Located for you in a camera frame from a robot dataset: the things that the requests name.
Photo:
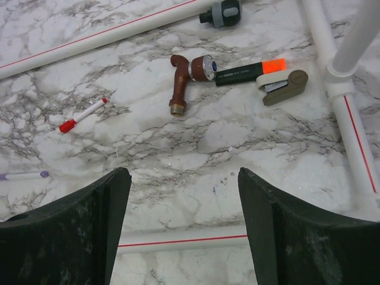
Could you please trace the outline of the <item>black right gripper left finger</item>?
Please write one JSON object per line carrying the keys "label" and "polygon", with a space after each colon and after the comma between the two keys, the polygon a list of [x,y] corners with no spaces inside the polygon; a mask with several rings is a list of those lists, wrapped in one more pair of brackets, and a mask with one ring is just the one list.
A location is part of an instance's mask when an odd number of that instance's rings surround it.
{"label": "black right gripper left finger", "polygon": [[92,184],[1,223],[1,284],[109,284],[131,175]]}

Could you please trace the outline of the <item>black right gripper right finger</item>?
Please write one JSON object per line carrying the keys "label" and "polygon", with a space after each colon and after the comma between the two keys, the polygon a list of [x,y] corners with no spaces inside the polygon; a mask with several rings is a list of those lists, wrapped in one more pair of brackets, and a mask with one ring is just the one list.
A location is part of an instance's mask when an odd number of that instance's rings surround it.
{"label": "black right gripper right finger", "polygon": [[336,214],[247,168],[239,196],[258,284],[378,284],[379,224]]}

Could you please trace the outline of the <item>brown water faucet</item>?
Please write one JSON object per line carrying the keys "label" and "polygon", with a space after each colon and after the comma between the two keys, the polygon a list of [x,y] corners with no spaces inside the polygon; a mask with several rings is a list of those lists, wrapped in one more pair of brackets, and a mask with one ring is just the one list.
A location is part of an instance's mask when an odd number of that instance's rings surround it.
{"label": "brown water faucet", "polygon": [[182,116],[186,110],[185,91],[191,81],[213,81],[217,64],[211,55],[204,55],[188,61],[182,55],[172,55],[170,63],[176,68],[173,85],[173,96],[169,101],[170,114]]}

